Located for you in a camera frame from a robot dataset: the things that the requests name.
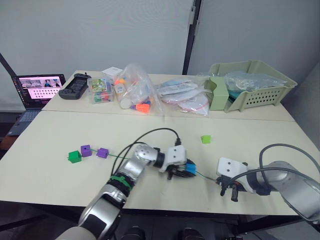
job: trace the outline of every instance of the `black cable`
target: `black cable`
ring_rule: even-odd
[[[129,147],[132,147],[134,144],[145,144],[143,141],[138,141],[138,142],[135,142],[135,143],[131,143],[130,145],[126,146],[124,149],[122,149],[122,151],[118,154],[118,156],[116,156],[114,162],[113,162],[113,166],[112,166],[112,170],[111,170],[111,175],[114,174],[114,169],[115,169],[115,166],[116,166],[116,162],[118,160],[118,158],[120,157],[120,155]],[[122,161],[120,162],[119,166],[121,166],[123,160],[125,159],[126,156],[124,156],[122,158]]]
[[[226,184],[224,187],[222,187],[220,195],[221,195],[221,196],[225,195],[225,192],[226,192],[228,186],[229,186],[230,184],[232,184],[235,180],[237,180],[237,179],[239,179],[239,178],[241,178],[241,177],[244,177],[244,176],[246,176],[246,175],[248,175],[248,174],[252,174],[252,173],[258,173],[258,172],[264,172],[264,171],[274,171],[274,170],[290,172],[290,173],[299,175],[299,176],[301,176],[301,177],[303,177],[303,178],[305,178],[305,179],[307,179],[307,180],[309,180],[309,181],[311,181],[311,182],[314,182],[314,183],[317,183],[318,185],[320,185],[320,183],[318,183],[318,182],[317,182],[316,180],[314,180],[313,178],[311,178],[311,177],[309,177],[309,176],[307,176],[307,175],[305,175],[305,174],[303,174],[303,173],[301,173],[301,172],[299,172],[299,171],[293,170],[293,169],[289,169],[289,168],[285,168],[285,167],[265,167],[265,168],[263,168],[263,169],[253,169],[253,170],[249,170],[249,171],[246,171],[246,172],[243,172],[243,173],[240,173],[240,174],[234,176],[233,178],[231,178],[231,179],[229,180],[228,184]]]
[[[261,237],[259,237],[258,234],[254,233],[254,232],[252,232],[252,234],[255,235],[258,239],[263,240]]]
[[[288,147],[288,148],[292,148],[292,149],[295,149],[295,150],[301,152],[302,154],[306,155],[313,162],[313,164],[316,166],[318,172],[320,173],[320,165],[318,164],[318,162],[309,153],[307,153],[306,151],[302,150],[299,147],[296,147],[296,146],[293,146],[293,145],[290,145],[290,144],[285,144],[285,143],[271,144],[271,145],[268,145],[264,149],[261,150],[261,152],[259,154],[259,167],[260,167],[260,169],[264,168],[263,161],[262,161],[262,157],[263,157],[264,152],[267,149],[270,149],[270,148],[273,148],[273,147]],[[267,187],[270,190],[271,187],[270,187],[270,184],[269,184],[269,182],[267,180],[267,176],[266,176],[265,172],[262,171],[261,174],[262,174],[263,180],[265,181],[265,184],[267,185]]]
[[[175,135],[176,135],[176,141],[175,141],[175,145],[181,145],[181,140],[180,140],[180,137],[178,135],[178,133],[173,130],[172,128],[168,128],[168,127],[160,127],[160,128],[156,128],[156,129],[153,129],[153,130],[150,130],[150,131],[147,131],[146,133],[142,134],[140,137],[138,137],[134,142],[133,144],[131,144],[130,146],[128,146],[128,150],[125,152],[119,166],[117,167],[117,169],[115,171],[118,171],[118,169],[120,168],[122,162],[124,161],[125,157],[127,156],[128,152],[130,151],[130,149],[132,148],[132,146],[134,144],[136,144],[141,138],[143,138],[145,135],[149,134],[149,133],[152,133],[152,132],[155,132],[155,131],[159,131],[159,130],[168,130],[168,131],[171,131],[173,132]]]
[[[177,171],[173,172],[172,174],[177,177],[181,177],[181,178],[191,178],[191,177],[195,176],[195,174],[193,174],[192,172],[185,171],[185,170],[183,170],[183,171],[177,170]]]

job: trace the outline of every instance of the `small box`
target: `small box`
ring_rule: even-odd
[[[111,81],[107,77],[92,77],[87,80],[88,97],[92,104],[114,101]]]
[[[119,74],[122,72],[122,69],[117,68],[115,66],[109,67],[102,71],[107,77],[112,79],[112,83],[114,83],[114,78],[119,76]]]
[[[79,151],[72,151],[68,154],[68,160],[75,164],[77,162],[81,162],[81,154]]]
[[[211,143],[211,135],[201,136],[201,142],[202,142],[203,144],[209,144],[209,143]]]
[[[104,158],[104,159],[106,159],[108,157],[108,154],[109,154],[109,150],[106,149],[106,148],[103,148],[103,147],[99,148],[97,153],[96,153],[96,155],[98,157]]]
[[[82,157],[89,157],[92,155],[92,150],[90,149],[90,145],[81,146],[81,155]]]

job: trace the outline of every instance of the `purple cube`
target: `purple cube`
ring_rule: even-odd
[[[92,155],[92,150],[90,149],[90,145],[81,146],[81,155],[82,157],[89,157]]]
[[[104,158],[106,159],[108,157],[108,154],[109,154],[109,150],[108,149],[105,149],[105,148],[100,148],[98,149],[96,155],[100,158]]]

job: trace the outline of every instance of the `clear plastic bag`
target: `clear plastic bag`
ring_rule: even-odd
[[[187,101],[179,102],[177,105],[181,108],[181,112],[196,113],[204,116],[207,116],[209,113],[209,100],[203,93]]]
[[[242,71],[227,73],[224,76],[224,81],[227,89],[236,93],[284,86],[287,82],[262,73],[246,73]]]
[[[166,81],[156,86],[157,93],[162,97],[165,95],[179,94],[194,90],[205,84],[207,76],[182,76]]]
[[[127,65],[113,80],[115,95],[121,108],[131,108],[143,113],[150,110],[164,116],[155,87],[140,66]]]
[[[210,91],[205,89],[204,86],[199,86],[196,89],[193,89],[190,91],[184,91],[176,94],[165,95],[161,98],[161,100],[167,104],[177,104],[177,103],[192,99],[198,94],[203,92],[210,92]]]

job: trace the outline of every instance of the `gray wall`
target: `gray wall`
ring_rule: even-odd
[[[285,101],[284,106],[320,150],[319,62],[292,96]]]
[[[0,52],[19,75],[129,63],[181,74],[192,0],[1,0]],[[0,65],[0,111],[23,109]]]
[[[319,0],[203,0],[188,74],[262,60],[301,82],[320,59]]]

